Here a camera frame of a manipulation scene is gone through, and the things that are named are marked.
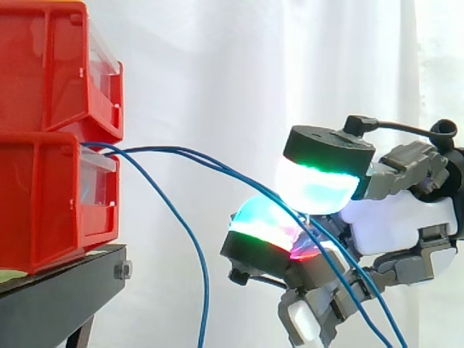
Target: blue wire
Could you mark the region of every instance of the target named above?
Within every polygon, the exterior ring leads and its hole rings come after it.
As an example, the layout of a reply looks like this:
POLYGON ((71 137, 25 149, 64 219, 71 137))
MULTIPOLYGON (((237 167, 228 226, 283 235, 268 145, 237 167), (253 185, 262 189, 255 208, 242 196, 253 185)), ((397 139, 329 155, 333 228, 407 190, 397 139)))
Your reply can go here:
MULTIPOLYGON (((103 147, 102 145, 103 144, 94 144, 92 146, 103 147)), ((379 337, 379 339, 382 340, 382 342, 385 343, 385 345, 387 347, 391 347, 391 344, 388 342, 388 340, 386 340, 384 335, 374 326, 374 324, 372 323, 372 321, 368 317, 368 314, 364 311, 363 306, 360 304, 360 302, 357 299, 356 295, 352 291, 351 286, 346 282, 346 280, 344 279, 342 274, 338 271, 338 268, 334 265, 332 259, 328 255, 328 253, 325 251, 325 249, 322 247, 322 245, 318 245, 318 244, 320 244, 319 241, 315 240, 315 237, 306 228, 304 223, 302 223, 298 219, 298 217, 296 217, 296 215, 294 214, 294 212, 292 210, 290 210, 285 204, 283 204, 283 202, 280 200, 280 198, 278 197, 278 195, 275 192, 273 192, 272 190, 270 190, 270 189, 266 188, 265 186, 259 184, 258 182, 252 180, 251 178, 248 178, 245 175, 242 175, 242 174, 236 172, 235 170, 233 170, 232 168, 230 168, 227 165, 224 165, 220 161, 217 161, 216 159, 214 159, 212 157, 209 157, 206 154, 202 154, 202 153, 196 152, 194 150, 181 148, 181 147, 178 147, 178 146, 145 146, 145 147, 140 147, 140 148, 128 149, 126 151, 128 151, 128 152, 168 152, 168 153, 173 153, 173 154, 179 154, 181 156, 189 158, 190 160, 198 162, 199 164, 205 165, 206 167, 209 167, 209 168, 211 168, 213 170, 225 173, 225 174, 227 174, 229 176, 233 176, 234 178, 239 179, 240 181, 248 183, 250 186, 254 187, 258 191, 260 191, 262 194, 266 195, 268 198, 273 200, 276 204, 279 204, 294 219, 296 219, 296 221, 300 225, 300 227, 302 227, 304 229, 304 231, 306 231, 308 236, 312 239, 312 241, 316 244, 316 246, 321 250, 321 253, 327 259, 327 261, 328 261, 329 265, 332 267, 333 271, 336 274, 338 273, 337 276, 340 278, 340 281, 344 284, 345 288, 349 292, 350 296, 352 297, 353 301, 357 305, 358 310, 361 312, 362 316, 364 317, 364 319, 365 319, 366 323, 369 325, 369 327, 374 331, 374 333, 376 333, 376 335, 379 337), (187 154, 185 152, 188 152, 190 154, 195 154, 196 156, 199 156, 199 157, 202 157, 202 158, 204 158, 206 160, 209 160, 210 162, 215 163, 217 165, 217 167, 215 167, 215 166, 213 166, 210 163, 207 163, 205 161, 201 161, 200 159, 198 159, 196 157, 190 156, 189 154, 187 154)), ((383 297, 381 296, 381 294, 378 291, 378 289, 377 289, 376 285, 374 284, 374 282, 372 282, 372 280, 367 275, 367 273, 365 273, 365 271, 352 258, 352 256, 349 254, 349 252, 339 243, 339 241, 335 237, 333 237, 331 235, 331 233, 329 233, 323 226, 321 226, 317 221, 315 221, 313 219, 312 219, 312 223, 314 223, 315 227, 317 229, 319 229, 322 234, 326 235, 335 245, 337 245, 337 247, 340 249, 341 253, 348 259, 349 263, 351 263, 352 266, 357 269, 358 273, 366 280, 368 285, 372 288, 374 294, 377 296, 379 302, 381 303, 381 306, 384 309, 384 311, 386 313, 386 316, 389 319, 389 321, 391 323, 391 326, 395 331, 395 334, 397 335, 398 339, 401 341, 402 347, 404 347, 404 348, 407 347, 407 344, 406 344, 404 338, 402 337, 402 334, 401 334, 397 324, 395 323, 395 321, 393 319, 393 316, 389 311, 388 306, 386 305, 383 297)))
POLYGON ((204 345, 204 338, 206 334, 206 327, 208 321, 208 312, 210 311, 210 277, 208 276, 208 268, 206 259, 204 257, 202 248, 195 237, 194 232, 191 230, 190 226, 187 222, 182 218, 181 214, 177 211, 174 207, 174 204, 168 199, 162 189, 154 182, 153 178, 148 174, 145 169, 137 163, 129 154, 127 154, 124 150, 118 149, 116 146, 106 143, 83 143, 84 146, 98 146, 104 147, 107 149, 111 149, 115 154, 119 154, 127 159, 144 177, 148 180, 148 182, 153 186, 156 192, 161 196, 163 201, 167 204, 171 212, 173 212, 174 216, 179 220, 181 225, 186 229, 190 239, 194 243, 196 253, 198 254, 198 258, 200 260, 200 265, 202 267, 203 272, 203 287, 204 287, 204 298, 203 298, 203 313, 202 313, 202 321, 200 324, 199 336, 198 336, 198 348, 202 348, 204 345))
MULTIPOLYGON (((272 194, 275 198, 281 200, 280 196, 276 192, 272 191, 271 189, 266 188, 265 186, 261 185, 260 183, 256 182, 255 180, 253 180, 251 178, 248 178, 247 176, 245 176, 245 175, 243 175, 241 173, 238 173, 236 170, 234 170, 233 168, 223 164, 222 162, 218 161, 217 159, 215 159, 215 158, 213 158, 211 156, 208 156, 206 154, 202 154, 201 152, 198 152, 198 151, 195 151, 195 150, 192 150, 192 149, 188 149, 188 148, 180 147, 180 146, 143 146, 143 147, 127 149, 125 151, 127 151, 129 153, 132 153, 132 152, 134 152, 134 153, 135 152, 168 152, 168 153, 178 154, 178 155, 181 155, 183 157, 189 158, 190 160, 198 162, 201 165, 209 167, 209 168, 211 168, 213 170, 217 170, 217 168, 211 166, 211 164, 209 164, 209 163, 207 163, 205 161, 201 161, 198 158, 195 158, 195 157, 192 157, 192 156, 188 155, 188 154, 193 154, 195 156, 201 157, 201 158, 203 158, 205 160, 208 160, 208 161, 214 163, 215 165, 217 165, 218 167, 221 167, 222 169, 230 170, 230 171, 235 172, 235 174, 240 175, 244 179, 243 182, 248 183, 250 186, 252 186, 253 184, 261 186, 269 194, 272 194)), ((352 255, 340 244, 340 242, 339 242, 339 240, 337 238, 335 238, 329 231, 327 231, 318 221, 314 220, 313 218, 310 218, 310 222, 324 236, 326 236, 329 240, 331 240, 340 249, 341 253, 348 260, 349 264, 352 267, 354 267, 357 270, 357 272, 360 274, 360 276, 365 280, 367 285, 370 287, 371 291, 374 293, 374 295, 378 299, 378 301, 379 301, 382 309, 384 310, 385 315, 386 315, 391 327, 393 328, 393 331, 394 331, 395 335, 397 336, 400 344, 402 345, 403 348, 407 348, 407 343, 406 343, 405 338, 401 334, 401 331, 400 331, 398 325, 396 324, 396 321, 395 321, 395 319, 394 319, 394 317, 393 317, 387 303, 385 302, 384 298, 382 297, 382 295, 381 295, 380 291, 378 290, 377 286, 372 281, 371 277, 364 271, 364 269, 362 267, 360 267, 357 264, 356 260, 354 260, 352 255)))
MULTIPOLYGON (((247 179, 247 183, 255 183, 257 185, 261 185, 260 183, 258 183, 254 179, 251 179, 251 178, 237 172, 232 167, 229 167, 228 165, 222 163, 221 161, 218 161, 214 157, 208 156, 207 154, 203 154, 201 152, 198 152, 198 151, 186 148, 186 147, 182 147, 182 146, 141 146, 141 147, 133 147, 133 148, 130 148, 130 149, 125 149, 124 152, 126 154, 133 154, 133 153, 139 153, 139 152, 165 152, 165 153, 167 152, 167 153, 173 153, 173 154, 180 154, 179 152, 182 152, 182 153, 192 154, 194 156, 198 156, 200 158, 203 158, 203 159, 217 165, 218 167, 221 167, 222 169, 230 170, 232 172, 238 173, 239 175, 242 175, 244 178, 247 179)), ((112 155, 112 154, 114 154, 114 152, 110 152, 110 153, 108 153, 106 155, 109 156, 109 155, 112 155)), ((195 157, 191 157, 191 156, 184 156, 184 157, 189 158, 190 160, 196 161, 201 165, 205 165, 205 163, 206 163, 206 162, 201 161, 201 160, 199 161, 195 157)), ((267 190, 273 196, 276 196, 276 197, 280 198, 280 196, 276 192, 272 191, 269 188, 267 188, 267 190)))

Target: black table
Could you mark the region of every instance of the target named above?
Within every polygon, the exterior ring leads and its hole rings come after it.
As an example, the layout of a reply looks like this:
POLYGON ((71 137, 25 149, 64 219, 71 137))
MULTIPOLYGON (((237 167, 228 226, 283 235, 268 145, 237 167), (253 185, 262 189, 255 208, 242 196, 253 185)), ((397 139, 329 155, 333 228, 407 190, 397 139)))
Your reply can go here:
POLYGON ((72 264, 0 284, 0 348, 87 347, 94 314, 124 289, 125 245, 108 244, 72 264))

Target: metal bolt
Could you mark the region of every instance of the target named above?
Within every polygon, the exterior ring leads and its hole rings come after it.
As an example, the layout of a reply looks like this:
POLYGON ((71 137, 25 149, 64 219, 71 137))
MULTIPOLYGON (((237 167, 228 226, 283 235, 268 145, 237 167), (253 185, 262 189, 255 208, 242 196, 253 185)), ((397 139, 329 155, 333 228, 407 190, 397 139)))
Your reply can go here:
POLYGON ((115 278, 122 281, 131 279, 132 277, 132 261, 123 261, 115 266, 115 278))

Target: red storage bin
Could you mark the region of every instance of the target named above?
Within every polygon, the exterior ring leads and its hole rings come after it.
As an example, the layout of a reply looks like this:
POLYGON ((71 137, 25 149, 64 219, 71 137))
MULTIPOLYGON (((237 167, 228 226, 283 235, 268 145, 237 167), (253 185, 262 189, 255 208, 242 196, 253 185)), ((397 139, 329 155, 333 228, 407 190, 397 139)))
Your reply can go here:
POLYGON ((0 131, 123 138, 123 66, 79 1, 0 0, 0 131))
POLYGON ((119 162, 70 133, 0 133, 0 269, 29 274, 118 235, 119 162))

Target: green light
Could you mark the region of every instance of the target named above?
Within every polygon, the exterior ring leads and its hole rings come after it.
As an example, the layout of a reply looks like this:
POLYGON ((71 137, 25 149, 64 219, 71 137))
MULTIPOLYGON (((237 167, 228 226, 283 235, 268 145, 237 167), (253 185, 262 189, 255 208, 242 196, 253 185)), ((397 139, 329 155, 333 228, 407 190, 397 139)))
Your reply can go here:
POLYGON ((342 210, 356 191, 360 179, 352 175, 324 173, 313 167, 281 160, 277 189, 291 208, 311 215, 334 214, 342 210))
POLYGON ((246 201, 232 219, 230 231, 267 241, 290 251, 301 229, 276 203, 266 196, 246 201))

